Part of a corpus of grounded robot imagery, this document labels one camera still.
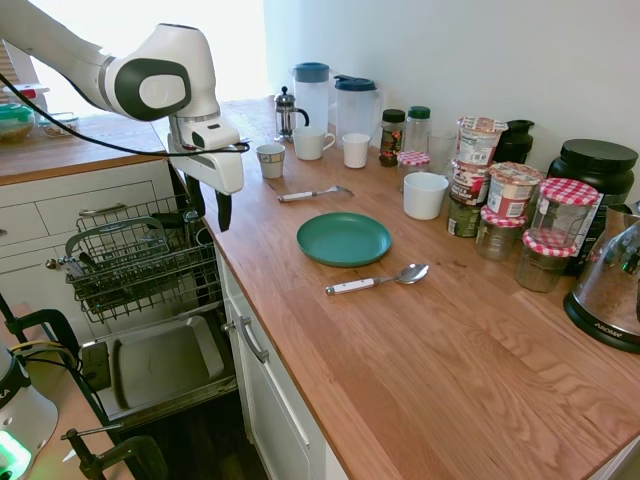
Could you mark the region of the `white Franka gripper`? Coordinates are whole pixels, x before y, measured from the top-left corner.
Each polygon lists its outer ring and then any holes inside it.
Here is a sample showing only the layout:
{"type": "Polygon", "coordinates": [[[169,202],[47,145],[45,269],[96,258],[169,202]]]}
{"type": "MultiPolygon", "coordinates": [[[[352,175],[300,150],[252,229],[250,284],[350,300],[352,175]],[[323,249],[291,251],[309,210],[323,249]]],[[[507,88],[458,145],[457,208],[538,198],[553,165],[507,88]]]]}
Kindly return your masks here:
{"type": "Polygon", "coordinates": [[[244,186],[242,156],[239,152],[200,154],[188,152],[167,135],[171,164],[186,176],[186,187],[191,204],[199,218],[206,215],[206,203],[200,182],[214,188],[218,207],[218,226],[221,232],[229,230],[232,218],[232,196],[244,186]]]}

